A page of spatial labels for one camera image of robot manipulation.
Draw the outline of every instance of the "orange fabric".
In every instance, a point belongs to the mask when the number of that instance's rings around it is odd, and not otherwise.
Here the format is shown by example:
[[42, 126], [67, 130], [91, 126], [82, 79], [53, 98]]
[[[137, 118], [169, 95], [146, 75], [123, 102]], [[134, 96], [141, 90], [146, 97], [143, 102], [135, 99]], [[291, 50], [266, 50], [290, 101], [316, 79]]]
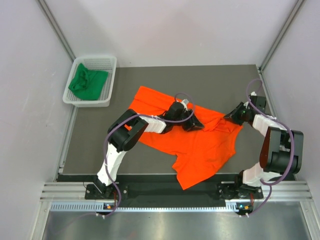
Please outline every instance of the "orange fabric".
[[[156, 116], [168, 110], [173, 102], [172, 96], [141, 86], [129, 108], [139, 114]], [[213, 176], [236, 153], [236, 137], [242, 129], [226, 121], [223, 113], [201, 106], [195, 107], [195, 115], [204, 129], [186, 132], [181, 126], [174, 126], [166, 134], [145, 132], [139, 139], [152, 148], [177, 156], [172, 168], [183, 189]]]

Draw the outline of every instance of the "white basket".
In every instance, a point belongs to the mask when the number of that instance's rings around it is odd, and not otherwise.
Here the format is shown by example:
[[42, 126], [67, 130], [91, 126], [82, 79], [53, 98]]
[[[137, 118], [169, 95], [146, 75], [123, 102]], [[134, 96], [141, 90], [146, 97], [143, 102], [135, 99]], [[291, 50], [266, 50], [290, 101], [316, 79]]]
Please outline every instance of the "white basket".
[[[108, 77], [103, 85], [100, 97], [98, 100], [81, 100], [76, 97], [70, 90], [69, 85], [72, 79], [75, 77], [79, 64], [83, 64], [89, 70], [102, 70], [108, 72]], [[114, 56], [83, 56], [77, 57], [73, 64], [66, 82], [66, 86], [63, 93], [63, 101], [66, 104], [73, 104], [76, 107], [108, 107], [110, 104], [112, 88], [115, 80], [117, 66], [117, 58]]]

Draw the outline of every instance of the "white backdrop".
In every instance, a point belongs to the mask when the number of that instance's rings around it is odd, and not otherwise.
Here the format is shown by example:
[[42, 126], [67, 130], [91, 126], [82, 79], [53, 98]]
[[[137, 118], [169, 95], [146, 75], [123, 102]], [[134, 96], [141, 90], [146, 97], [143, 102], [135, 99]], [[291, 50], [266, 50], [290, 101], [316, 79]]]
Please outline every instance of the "white backdrop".
[[320, 212], [320, 1], [307, 0], [264, 72], [277, 113], [304, 133], [305, 179]]
[[47, 0], [74, 54], [120, 67], [260, 65], [295, 0]]
[[0, 238], [22, 240], [56, 171], [71, 61], [36, 1], [5, 0], [0, 9]]

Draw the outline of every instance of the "purple cable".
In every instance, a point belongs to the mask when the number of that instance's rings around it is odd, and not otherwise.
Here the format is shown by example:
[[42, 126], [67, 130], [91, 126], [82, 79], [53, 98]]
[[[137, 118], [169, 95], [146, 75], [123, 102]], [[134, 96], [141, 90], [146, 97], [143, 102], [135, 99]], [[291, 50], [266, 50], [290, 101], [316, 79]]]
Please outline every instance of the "purple cable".
[[[250, 99], [250, 95], [249, 95], [249, 87], [256, 81], [259, 81], [260, 82], [260, 86], [259, 86], [259, 89], [258, 91], [261, 89], [262, 87], [262, 80], [260, 78], [256, 78], [256, 79], [253, 79], [251, 82], [249, 82], [249, 84], [247, 85], [246, 87], [246, 90], [245, 90], [245, 93], [246, 93], [246, 98], [248, 100], [248, 103], [250, 104], [250, 106], [255, 110], [257, 111], [259, 114], [261, 114], [262, 116], [268, 118], [269, 116], [267, 116], [266, 114], [264, 114], [262, 111], [260, 111], [252, 102], [251, 102], [251, 99]], [[265, 200], [260, 204], [260, 206], [258, 206], [252, 213], [249, 213], [249, 216], [251, 216], [252, 214], [254, 214], [256, 211], [258, 211], [260, 208], [262, 208], [266, 203], [267, 201], [269, 200], [270, 196], [271, 196], [271, 193], [272, 193], [272, 186], [273, 185], [276, 185], [278, 183], [280, 183], [282, 180], [285, 179], [285, 177], [288, 175], [289, 171], [290, 171], [290, 168], [292, 166], [292, 163], [294, 161], [294, 154], [295, 154], [295, 139], [294, 139], [294, 135], [292, 133], [292, 131], [290, 130], [290, 128], [285, 125], [284, 123], [282, 123], [281, 121], [278, 121], [276, 119], [271, 119], [272, 121], [274, 121], [275, 123], [278, 123], [282, 126], [284, 126], [284, 128], [287, 130], [287, 132], [289, 133], [289, 136], [290, 136], [290, 144], [291, 144], [291, 150], [290, 150], [290, 157], [289, 157], [289, 163], [288, 163], [288, 166], [286, 167], [283, 175], [276, 181], [272, 182], [272, 183], [267, 183], [265, 182], [263, 179], [260, 179], [260, 182], [263, 184], [263, 185], [267, 185], [270, 187], [270, 190], [269, 190], [269, 194], [268, 196], [265, 198]]]
[[[196, 110], [196, 105], [194, 104], [194, 100], [193, 98], [187, 94], [187, 93], [184, 93], [184, 92], [179, 92], [177, 93], [175, 96], [174, 96], [174, 100], [177, 101], [177, 96], [178, 95], [184, 95], [186, 96], [187, 98], [190, 99], [190, 103], [192, 104], [192, 113], [186, 117], [185, 119], [182, 119], [182, 120], [178, 120], [178, 121], [172, 121], [172, 120], [165, 120], [165, 119], [162, 119], [160, 117], [157, 117], [157, 116], [149, 116], [149, 115], [146, 115], [146, 114], [136, 114], [136, 115], [133, 115], [129, 118], [127, 118], [126, 120], [124, 120], [123, 122], [119, 123], [114, 129], [112, 129], [108, 134], [107, 136], [105, 137], [104, 139], [104, 142], [103, 142], [103, 155], [104, 155], [104, 163], [106, 164], [105, 166], [105, 172], [108, 176], [108, 178], [110, 179], [110, 181], [112, 182], [113, 186], [115, 187], [118, 195], [119, 195], [119, 199], [116, 203], [116, 205], [114, 206], [114, 208], [112, 209], [111, 212], [109, 212], [107, 215], [105, 215], [106, 217], [109, 217], [111, 216], [112, 214], [115, 213], [116, 209], [119, 207], [120, 203], [121, 203], [121, 200], [122, 200], [122, 195], [121, 195], [121, 191], [119, 189], [119, 187], [117, 186], [117, 184], [115, 183], [115, 181], [112, 179], [112, 177], [110, 176], [110, 173], [108, 171], [108, 159], [107, 159], [107, 150], [108, 150], [108, 140], [110, 138], [110, 136], [115, 132], [117, 131], [119, 128], [121, 128], [123, 125], [125, 125], [128, 121], [134, 119], [134, 118], [137, 118], [137, 117], [147, 117], [147, 118], [151, 118], [151, 119], [158, 119], [158, 120], [161, 120], [161, 121], [164, 121], [164, 122], [167, 122], [167, 123], [183, 123], [187, 120], [189, 120], [194, 114], [195, 114], [195, 110]], [[66, 230], [68, 227], [70, 227], [71, 224], [73, 224], [75, 221], [85, 217], [85, 216], [90, 216], [90, 215], [96, 215], [95, 212], [88, 212], [88, 213], [84, 213], [78, 217], [76, 217], [75, 219], [71, 220], [66, 226], [64, 226], [62, 229], [60, 229], [59, 231], [54, 231], [53, 230], [53, 227], [52, 227], [52, 222], [49, 224], [49, 228], [51, 230], [51, 233], [53, 235], [58, 235], [60, 234], [61, 232], [63, 232], [64, 230]]]

